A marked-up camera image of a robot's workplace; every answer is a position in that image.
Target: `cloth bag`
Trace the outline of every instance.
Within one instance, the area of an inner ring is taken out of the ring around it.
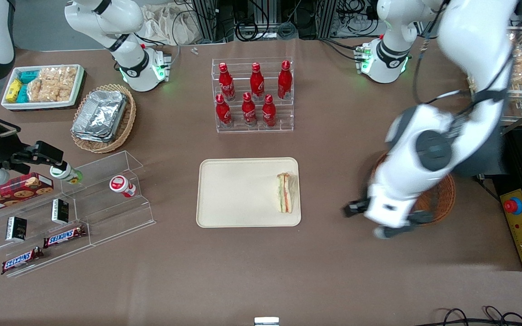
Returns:
[[[177,45],[174,40],[181,45],[186,45],[201,39],[197,14],[188,5],[169,2],[162,5],[144,5],[141,10],[145,18],[144,33],[143,35],[139,33],[141,37],[170,45]],[[173,38],[172,22],[180,12],[183,13],[174,22]]]

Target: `acrylic bottle rack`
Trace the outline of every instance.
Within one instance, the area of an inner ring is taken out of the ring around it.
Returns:
[[[0,211],[0,256],[2,262],[20,256],[35,246],[42,248],[44,238],[84,225],[87,235],[42,249],[44,256],[6,272],[17,277],[33,272],[48,264],[77,254],[83,250],[116,239],[155,223],[149,201],[142,195],[138,176],[134,171],[142,168],[128,151],[110,155],[77,169],[83,174],[80,184],[72,185],[54,179],[61,192],[34,198]],[[113,192],[108,187],[115,175],[124,175],[136,186],[130,198]],[[52,201],[60,198],[69,204],[69,223],[52,222]],[[8,217],[27,219],[25,241],[13,243],[5,240]]]
[[[293,77],[291,86],[291,99],[282,100],[277,97],[277,78],[279,72],[281,72],[281,63],[283,60],[289,60],[291,62],[290,72]],[[235,100],[228,101],[227,104],[230,107],[230,112],[233,120],[233,126],[231,128],[222,128],[220,125],[219,118],[215,113],[215,96],[221,93],[221,87],[219,85],[219,64],[224,62],[227,64],[228,71],[233,77],[235,83]],[[255,115],[257,116],[257,125],[249,127],[245,124],[243,117],[243,111],[241,105],[243,103],[243,93],[251,91],[251,85],[249,78],[251,78],[251,64],[253,62],[259,62],[261,65],[261,73],[265,78],[265,94],[273,95],[273,103],[277,109],[277,124],[268,128],[263,124],[263,102],[255,102]],[[215,123],[217,132],[219,134],[228,134],[235,132],[288,132],[294,130],[294,98],[295,98],[295,73],[294,73],[294,62],[291,57],[281,58],[224,58],[224,59],[213,59],[212,69],[212,114],[215,115]]]

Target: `brown table surface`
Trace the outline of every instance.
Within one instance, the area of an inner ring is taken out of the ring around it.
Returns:
[[[120,148],[145,165],[141,184],[157,223],[26,276],[0,276],[0,325],[229,326],[278,316],[285,326],[407,326],[438,321],[441,308],[482,318],[483,305],[522,314],[522,272],[500,204],[471,180],[456,179],[456,205],[444,221],[387,241],[373,237],[373,222],[340,212],[358,197],[392,120],[414,105],[414,62],[396,82],[381,85],[358,76],[350,60],[317,41],[197,48],[197,56],[182,49],[170,82],[133,93],[139,111]],[[294,57],[295,131],[219,136],[212,58],[263,56]],[[69,63],[88,72],[84,93],[123,83],[106,50],[21,50],[16,65]],[[423,99],[463,80],[436,47],[429,49],[419,79]],[[436,104],[463,105],[461,99]],[[103,157],[75,146],[73,114],[0,107],[0,118],[24,128],[25,143],[45,140],[74,166]],[[288,156],[299,162],[299,225],[197,226],[204,159]]]

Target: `white robotic arm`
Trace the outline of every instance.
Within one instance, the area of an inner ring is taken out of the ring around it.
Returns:
[[[410,48],[418,36],[414,21],[431,21],[441,0],[379,0],[377,14],[386,23],[383,38],[364,43],[370,58],[360,70],[372,80],[390,83],[397,80],[406,64]]]
[[[142,48],[134,33],[144,18],[132,0],[78,0],[64,9],[68,24],[102,44],[111,53],[124,80],[135,91],[150,91],[166,80],[164,55]]]
[[[482,91],[476,93],[470,114],[452,115],[432,105],[417,105],[393,122],[386,138],[388,157],[376,170],[367,199],[346,208],[346,213],[364,212],[379,223],[377,236],[391,237],[428,222],[428,214],[411,212],[422,192],[451,171],[481,173],[500,156],[497,127],[512,69],[507,23],[516,2],[449,2],[439,27],[440,49]]]

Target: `yellow snack box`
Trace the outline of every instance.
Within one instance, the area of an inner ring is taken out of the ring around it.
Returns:
[[[8,103],[15,103],[17,101],[17,95],[19,94],[21,85],[21,82],[17,78],[9,85],[9,89],[5,94],[5,100]]]

